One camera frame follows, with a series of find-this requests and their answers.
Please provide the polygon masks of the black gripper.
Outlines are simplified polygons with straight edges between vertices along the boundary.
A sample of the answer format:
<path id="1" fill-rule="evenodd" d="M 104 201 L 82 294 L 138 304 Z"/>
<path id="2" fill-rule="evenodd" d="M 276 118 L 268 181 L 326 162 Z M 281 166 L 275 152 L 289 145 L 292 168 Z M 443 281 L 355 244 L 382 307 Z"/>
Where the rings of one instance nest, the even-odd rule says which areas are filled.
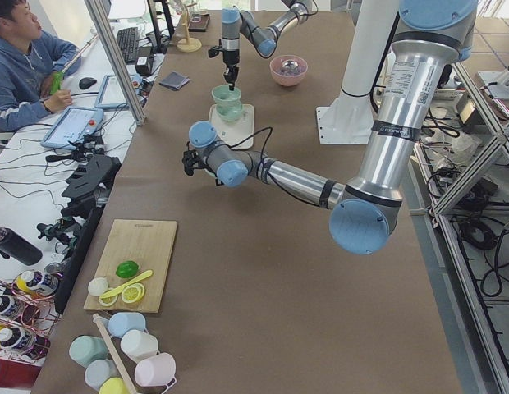
<path id="1" fill-rule="evenodd" d="M 220 45 L 212 46 L 208 50 L 208 57 L 216 57 L 219 53 L 222 54 L 222 60 L 226 67 L 226 70 L 223 73 L 224 79 L 229 84 L 229 90 L 234 91 L 239 72 L 238 64 L 240 62 L 240 50 L 227 49 Z"/>
<path id="2" fill-rule="evenodd" d="M 196 170 L 205 169 L 204 162 L 200 158 L 197 150 L 190 147 L 190 142 L 186 143 L 186 150 L 183 152 L 181 162 L 187 176 L 193 176 Z"/>

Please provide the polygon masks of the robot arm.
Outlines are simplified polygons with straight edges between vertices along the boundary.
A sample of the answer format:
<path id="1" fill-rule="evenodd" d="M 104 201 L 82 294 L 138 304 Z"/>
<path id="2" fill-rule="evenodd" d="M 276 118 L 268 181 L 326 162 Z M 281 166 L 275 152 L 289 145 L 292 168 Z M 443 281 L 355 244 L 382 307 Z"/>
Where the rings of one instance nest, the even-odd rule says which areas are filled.
<path id="1" fill-rule="evenodd" d="M 356 177 L 340 184 L 270 158 L 235 151 L 208 121 L 196 122 L 182 162 L 186 174 L 212 172 L 225 186 L 248 176 L 301 202 L 328 209 L 329 231 L 345 250 L 371 254 L 397 224 L 401 179 L 445 66 L 468 58 L 474 1 L 364 1 L 338 98 L 321 107 L 327 144 L 364 144 Z"/>
<path id="2" fill-rule="evenodd" d="M 233 91 L 239 74 L 240 37 L 243 35 L 262 58 L 270 58 L 279 39 L 289 29 L 305 23 L 318 12 L 315 1 L 283 1 L 288 10 L 266 27 L 255 21 L 251 11 L 242 11 L 236 7 L 222 9 L 222 36 L 218 45 L 208 50 L 209 58 L 222 54 L 225 65 L 224 80 Z"/>

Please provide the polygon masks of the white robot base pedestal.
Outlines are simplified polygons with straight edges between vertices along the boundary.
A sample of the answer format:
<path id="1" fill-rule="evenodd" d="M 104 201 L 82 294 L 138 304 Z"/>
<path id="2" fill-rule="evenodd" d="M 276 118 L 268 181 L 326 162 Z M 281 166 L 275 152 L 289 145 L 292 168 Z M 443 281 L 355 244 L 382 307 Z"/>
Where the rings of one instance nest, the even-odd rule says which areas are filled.
<path id="1" fill-rule="evenodd" d="M 361 3 L 340 94 L 330 106 L 317 108 L 321 144 L 368 143 L 374 122 L 369 96 L 398 10 L 398 1 Z"/>

